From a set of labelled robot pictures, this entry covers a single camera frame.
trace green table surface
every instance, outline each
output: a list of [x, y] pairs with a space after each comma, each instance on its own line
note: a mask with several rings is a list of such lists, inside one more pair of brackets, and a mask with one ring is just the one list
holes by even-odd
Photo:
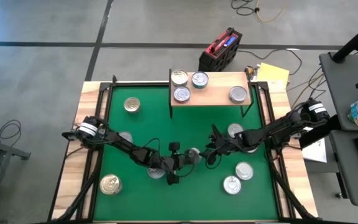
[[[130, 114], [124, 109], [128, 97], [140, 100], [140, 111]], [[134, 144], [143, 146], [152, 138], [161, 140], [161, 155], [168, 156], [168, 144], [180, 142], [180, 152], [196, 147], [205, 150], [211, 124], [226, 132], [231, 123], [246, 129], [262, 126], [257, 99], [242, 119], [238, 106], [173, 108], [169, 117], [168, 87], [114, 87], [109, 124], [115, 131], [129, 131]], [[150, 147], [157, 148], [152, 142]], [[152, 179], [147, 168], [136, 165], [129, 156], [112, 146], [104, 148], [101, 178], [117, 175], [122, 191], [114, 196], [97, 194], [95, 221], [197, 221], [197, 220], [276, 220], [277, 209], [264, 146], [253, 154], [223, 156], [214, 170], [203, 159], [179, 184], [168, 185], [165, 176]], [[242, 180], [241, 191], [229, 195], [223, 180], [235, 175], [235, 167], [246, 161], [254, 168], [250, 180]]]

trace desk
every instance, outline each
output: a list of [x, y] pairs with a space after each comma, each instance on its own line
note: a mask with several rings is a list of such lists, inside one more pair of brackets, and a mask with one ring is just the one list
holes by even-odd
[[[78, 111], [75, 118], [75, 123], [79, 124], [83, 118], [87, 115], [94, 115], [96, 109], [96, 102], [98, 99], [98, 93], [100, 88], [100, 82], [86, 82], [84, 83], [83, 90], [81, 93], [80, 103], [78, 105]], [[282, 88], [276, 88], [273, 85], [269, 85], [269, 97], [272, 102], [272, 110], [275, 118], [279, 118], [285, 115], [290, 110], [290, 104], [288, 102], [287, 93]], [[264, 92], [260, 90], [261, 102], [264, 108], [264, 118], [266, 123], [269, 120], [269, 110], [267, 105], [266, 96]], [[101, 109], [101, 117], [103, 117], [103, 111], [106, 107], [107, 96], [103, 95], [103, 103]], [[296, 140], [291, 140], [291, 145], [298, 146], [299, 143]], [[68, 146], [67, 153], [78, 148], [79, 142], [71, 142]], [[76, 197], [80, 190], [83, 171], [85, 166], [87, 151], [82, 150], [76, 154], [71, 155], [64, 163], [62, 169], [62, 175], [58, 183], [56, 200], [51, 208], [50, 218], [59, 217], [66, 210], [67, 206], [71, 204], [73, 199]], [[286, 148], [283, 150], [283, 159], [285, 161], [285, 167], [287, 168], [287, 176], [290, 187], [299, 201], [306, 207], [306, 209], [313, 215], [317, 216], [316, 207], [313, 200], [313, 194], [308, 181], [308, 175], [306, 173], [305, 163], [301, 151], [292, 148]], [[88, 210], [90, 207], [90, 190], [85, 198], [83, 218], [88, 217]], [[280, 202], [283, 207], [283, 216], [288, 217], [288, 210], [286, 209], [286, 200], [283, 192], [280, 191]]]

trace gray floor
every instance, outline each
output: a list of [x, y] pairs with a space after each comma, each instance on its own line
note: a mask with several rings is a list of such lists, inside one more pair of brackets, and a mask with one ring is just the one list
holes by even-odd
[[[260, 1], [264, 17], [282, 1]], [[0, 41], [94, 42], [107, 0], [0, 0]], [[358, 1], [289, 0], [276, 21], [238, 16], [229, 0], [115, 0], [103, 42], [209, 43], [227, 27], [244, 34], [242, 44], [342, 45], [358, 32]], [[169, 68], [196, 70], [202, 49], [102, 48], [92, 80], [166, 80]], [[265, 55], [269, 50], [253, 50]], [[291, 88], [307, 81], [325, 50], [297, 50], [303, 60], [290, 77]], [[60, 133], [73, 121], [92, 48], [0, 47], [0, 127], [10, 119], [22, 123], [17, 147], [32, 153], [13, 159], [0, 191], [0, 221], [45, 221], [55, 192], [67, 142]], [[243, 70], [261, 60], [238, 53], [227, 71]], [[296, 58], [275, 52], [264, 62], [294, 71]], [[293, 103], [302, 87], [288, 92]], [[300, 101], [307, 99], [306, 91]], [[329, 92], [319, 98], [330, 114]], [[336, 200], [335, 176], [311, 174], [320, 216], [358, 222], [358, 207]]]

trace black wire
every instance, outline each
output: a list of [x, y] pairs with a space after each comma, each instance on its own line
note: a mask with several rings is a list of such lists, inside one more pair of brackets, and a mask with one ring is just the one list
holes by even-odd
[[312, 86], [309, 85], [310, 88], [313, 89], [313, 90], [311, 91], [310, 95], [309, 95], [309, 98], [311, 98], [311, 96], [313, 96], [313, 94], [314, 94], [315, 91], [323, 91], [323, 92], [325, 92], [325, 90], [318, 90], [318, 89], [317, 89], [319, 86], [321, 86], [322, 84], [324, 84], [324, 83], [326, 82], [326, 80], [323, 81], [323, 78], [324, 78], [324, 77], [321, 77], [321, 78], [320, 78], [320, 80], [318, 81], [316, 87], [313, 88]]
[[[5, 136], [3, 136], [3, 133], [4, 133], [5, 129], [8, 128], [9, 126], [17, 127], [17, 131], [16, 131], [16, 133], [12, 134], [11, 136], [5, 137]], [[22, 136], [22, 124], [20, 123], [20, 121], [18, 121], [16, 119], [12, 119], [12, 120], [6, 122], [0, 128], [0, 143], [2, 143], [2, 140], [11, 139], [17, 135], [19, 135], [19, 137], [17, 137], [17, 139], [11, 144], [11, 147], [13, 147], [16, 144], [16, 142], [20, 139], [20, 137]]]
[[71, 156], [72, 154], [78, 152], [79, 150], [81, 150], [81, 149], [83, 149], [83, 148], [84, 148], [84, 147], [79, 147], [78, 149], [75, 149], [75, 150], [72, 151], [71, 153], [67, 154], [65, 158], [67, 159], [67, 157]]
[[301, 149], [301, 150], [302, 150], [302, 148], [296, 147], [296, 146], [290, 146], [290, 145], [288, 145], [288, 147], [291, 147], [291, 148], [293, 148], [293, 149]]
[[209, 166], [208, 165], [208, 159], [209, 159], [209, 157], [211, 156], [211, 154], [212, 153], [214, 153], [214, 152], [216, 152], [218, 149], [220, 149], [222, 146], [220, 146], [220, 147], [217, 147], [216, 149], [214, 149], [214, 150], [212, 150], [209, 154], [208, 154], [208, 156], [205, 158], [205, 167], [207, 168], [207, 169], [215, 169], [215, 168], [217, 168], [220, 164], [221, 164], [221, 161], [222, 161], [222, 155], [219, 155], [219, 161], [218, 161], [218, 163], [215, 165], [215, 166]]
[[293, 52], [292, 50], [288, 50], [288, 49], [275, 49], [275, 50], [272, 50], [269, 54], [267, 54], [266, 56], [264, 57], [259, 57], [258, 55], [256, 55], [255, 53], [253, 52], [250, 52], [248, 50], [237, 50], [238, 52], [244, 52], [244, 53], [248, 53], [248, 54], [252, 54], [253, 56], [261, 59], [261, 60], [265, 60], [267, 57], [269, 57], [273, 52], [277, 52], [277, 51], [281, 51], [281, 50], [284, 50], [284, 51], [287, 51], [287, 52], [291, 52], [298, 60], [299, 60], [299, 66], [298, 68], [296, 68], [296, 70], [293, 72], [293, 73], [290, 73], [290, 75], [295, 75], [296, 72], [299, 71], [299, 69], [301, 68], [302, 66], [302, 59], [299, 58], [299, 56], [297, 56], [297, 54], [295, 52]]
[[[240, 16], [249, 16], [252, 15], [254, 13], [254, 9], [251, 7], [247, 7], [246, 5], [250, 2], [252, 2], [253, 0], [241, 0], [241, 2], [244, 2], [243, 4], [241, 4], [240, 6], [233, 6], [233, 2], [236, 0], [231, 0], [231, 8], [236, 10], [236, 13]], [[250, 13], [240, 13], [240, 10], [246, 9], [247, 11], [250, 11]]]

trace electrical cable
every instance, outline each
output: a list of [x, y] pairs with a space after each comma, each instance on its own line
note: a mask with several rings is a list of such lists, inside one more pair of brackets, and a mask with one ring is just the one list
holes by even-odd
[[308, 87], [309, 87], [311, 84], [313, 84], [313, 83], [317, 80], [317, 78], [320, 78], [321, 76], [323, 76], [323, 74], [321, 74], [321, 75], [319, 75], [316, 79], [313, 79], [313, 77], [317, 74], [317, 72], [318, 72], [320, 69], [321, 69], [321, 67], [319, 67], [319, 68], [314, 72], [314, 74], [310, 77], [310, 79], [309, 79], [309, 81], [308, 81], [308, 86], [306, 86], [306, 87], [302, 90], [302, 92], [298, 95], [298, 97], [296, 98], [296, 100], [295, 100], [295, 102], [292, 104], [292, 106], [295, 105], [296, 102], [298, 102], [298, 100], [300, 99], [301, 95], [308, 89]]
[[260, 11], [260, 8], [259, 8], [259, 0], [257, 0], [257, 1], [256, 1], [256, 7], [255, 7], [256, 15], [258, 16], [258, 18], [259, 18], [262, 22], [272, 22], [272, 21], [274, 21], [275, 19], [277, 19], [277, 18], [281, 15], [281, 13], [284, 11], [285, 7], [287, 6], [287, 2], [288, 2], [288, 0], [284, 0], [283, 6], [281, 7], [280, 12], [279, 12], [273, 19], [265, 20], [265, 19], [262, 19], [262, 17], [261, 17], [260, 14], [259, 14], [259, 11]]
[[299, 58], [299, 56], [297, 56], [297, 54], [296, 54], [294, 51], [292, 51], [292, 50], [288, 50], [288, 49], [275, 49], [275, 50], [272, 50], [270, 53], [268, 53], [268, 54], [267, 54], [266, 56], [264, 56], [264, 57], [260, 57], [260, 56], [256, 55], [255, 53], [250, 52], [250, 51], [248, 51], [248, 50], [237, 50], [237, 51], [238, 51], [238, 52], [248, 53], [248, 54], [251, 54], [251, 55], [257, 57], [258, 59], [265, 60], [265, 59], [266, 59], [267, 57], [269, 57], [273, 52], [278, 52], [278, 51], [281, 51], [281, 50], [284, 50], [284, 51], [287, 51], [287, 52], [291, 52], [291, 53], [299, 60], [299, 66], [298, 66], [298, 68], [296, 68], [296, 70], [295, 70], [294, 72], [290, 73], [290, 75], [295, 75], [295, 73], [298, 72], [299, 69], [301, 68], [303, 62], [302, 62], [302, 59]]
[[304, 85], [304, 84], [306, 84], [306, 83], [308, 83], [308, 82], [309, 82], [309, 81], [303, 82], [303, 83], [301, 83], [301, 84], [299, 84], [299, 85], [297, 85], [297, 86], [294, 86], [294, 87], [292, 87], [292, 88], [287, 89], [287, 91], [290, 91], [290, 90], [293, 90], [293, 89], [295, 89], [295, 88], [298, 88], [299, 86], [302, 86], [302, 85]]
[[72, 154], [78, 152], [79, 150], [83, 149], [84, 147], [79, 147], [78, 149], [75, 149], [74, 151], [70, 152], [69, 154], [66, 155], [65, 159], [67, 159], [67, 157], [71, 156]]
[[[5, 131], [6, 128], [10, 127], [10, 126], [15, 126], [17, 127], [17, 131], [16, 133], [12, 134], [11, 136], [3, 136], [3, 133]], [[16, 119], [12, 119], [8, 122], [6, 122], [1, 128], [0, 128], [0, 143], [2, 144], [2, 140], [7, 140], [7, 139], [11, 139], [14, 138], [15, 136], [19, 135], [19, 137], [17, 137], [17, 139], [10, 145], [11, 147], [13, 147], [16, 142], [21, 138], [22, 136], [22, 124], [20, 123], [20, 121], [16, 120]]]
[[309, 87], [312, 89], [312, 91], [311, 91], [311, 93], [310, 93], [310, 95], [309, 95], [309, 98], [311, 98], [311, 96], [313, 96], [313, 94], [314, 94], [315, 91], [325, 91], [325, 90], [318, 90], [318, 89], [317, 89], [317, 88], [318, 88], [319, 86], [321, 86], [324, 82], [326, 82], [326, 80], [324, 80], [324, 82], [321, 82], [321, 81], [323, 81], [323, 78], [324, 78], [324, 76], [321, 76], [321, 78], [320, 78], [320, 80], [318, 81], [316, 87], [313, 88], [311, 85], [309, 85]]
[[290, 145], [288, 145], [288, 147], [291, 147], [291, 148], [293, 148], [293, 149], [301, 149], [301, 150], [302, 150], [302, 148], [296, 147], [296, 146], [290, 146]]
[[[236, 10], [236, 13], [240, 16], [250, 16], [254, 13], [254, 9], [251, 8], [251, 7], [247, 7], [246, 5], [250, 2], [252, 2], [253, 0], [241, 0], [242, 2], [244, 2], [243, 4], [241, 4], [240, 6], [233, 6], [233, 2], [236, 1], [236, 0], [231, 0], [231, 8], [232, 9], [235, 9]], [[243, 10], [243, 9], [247, 9], [248, 11], [250, 11], [250, 13], [240, 13], [239, 11], [240, 10]]]

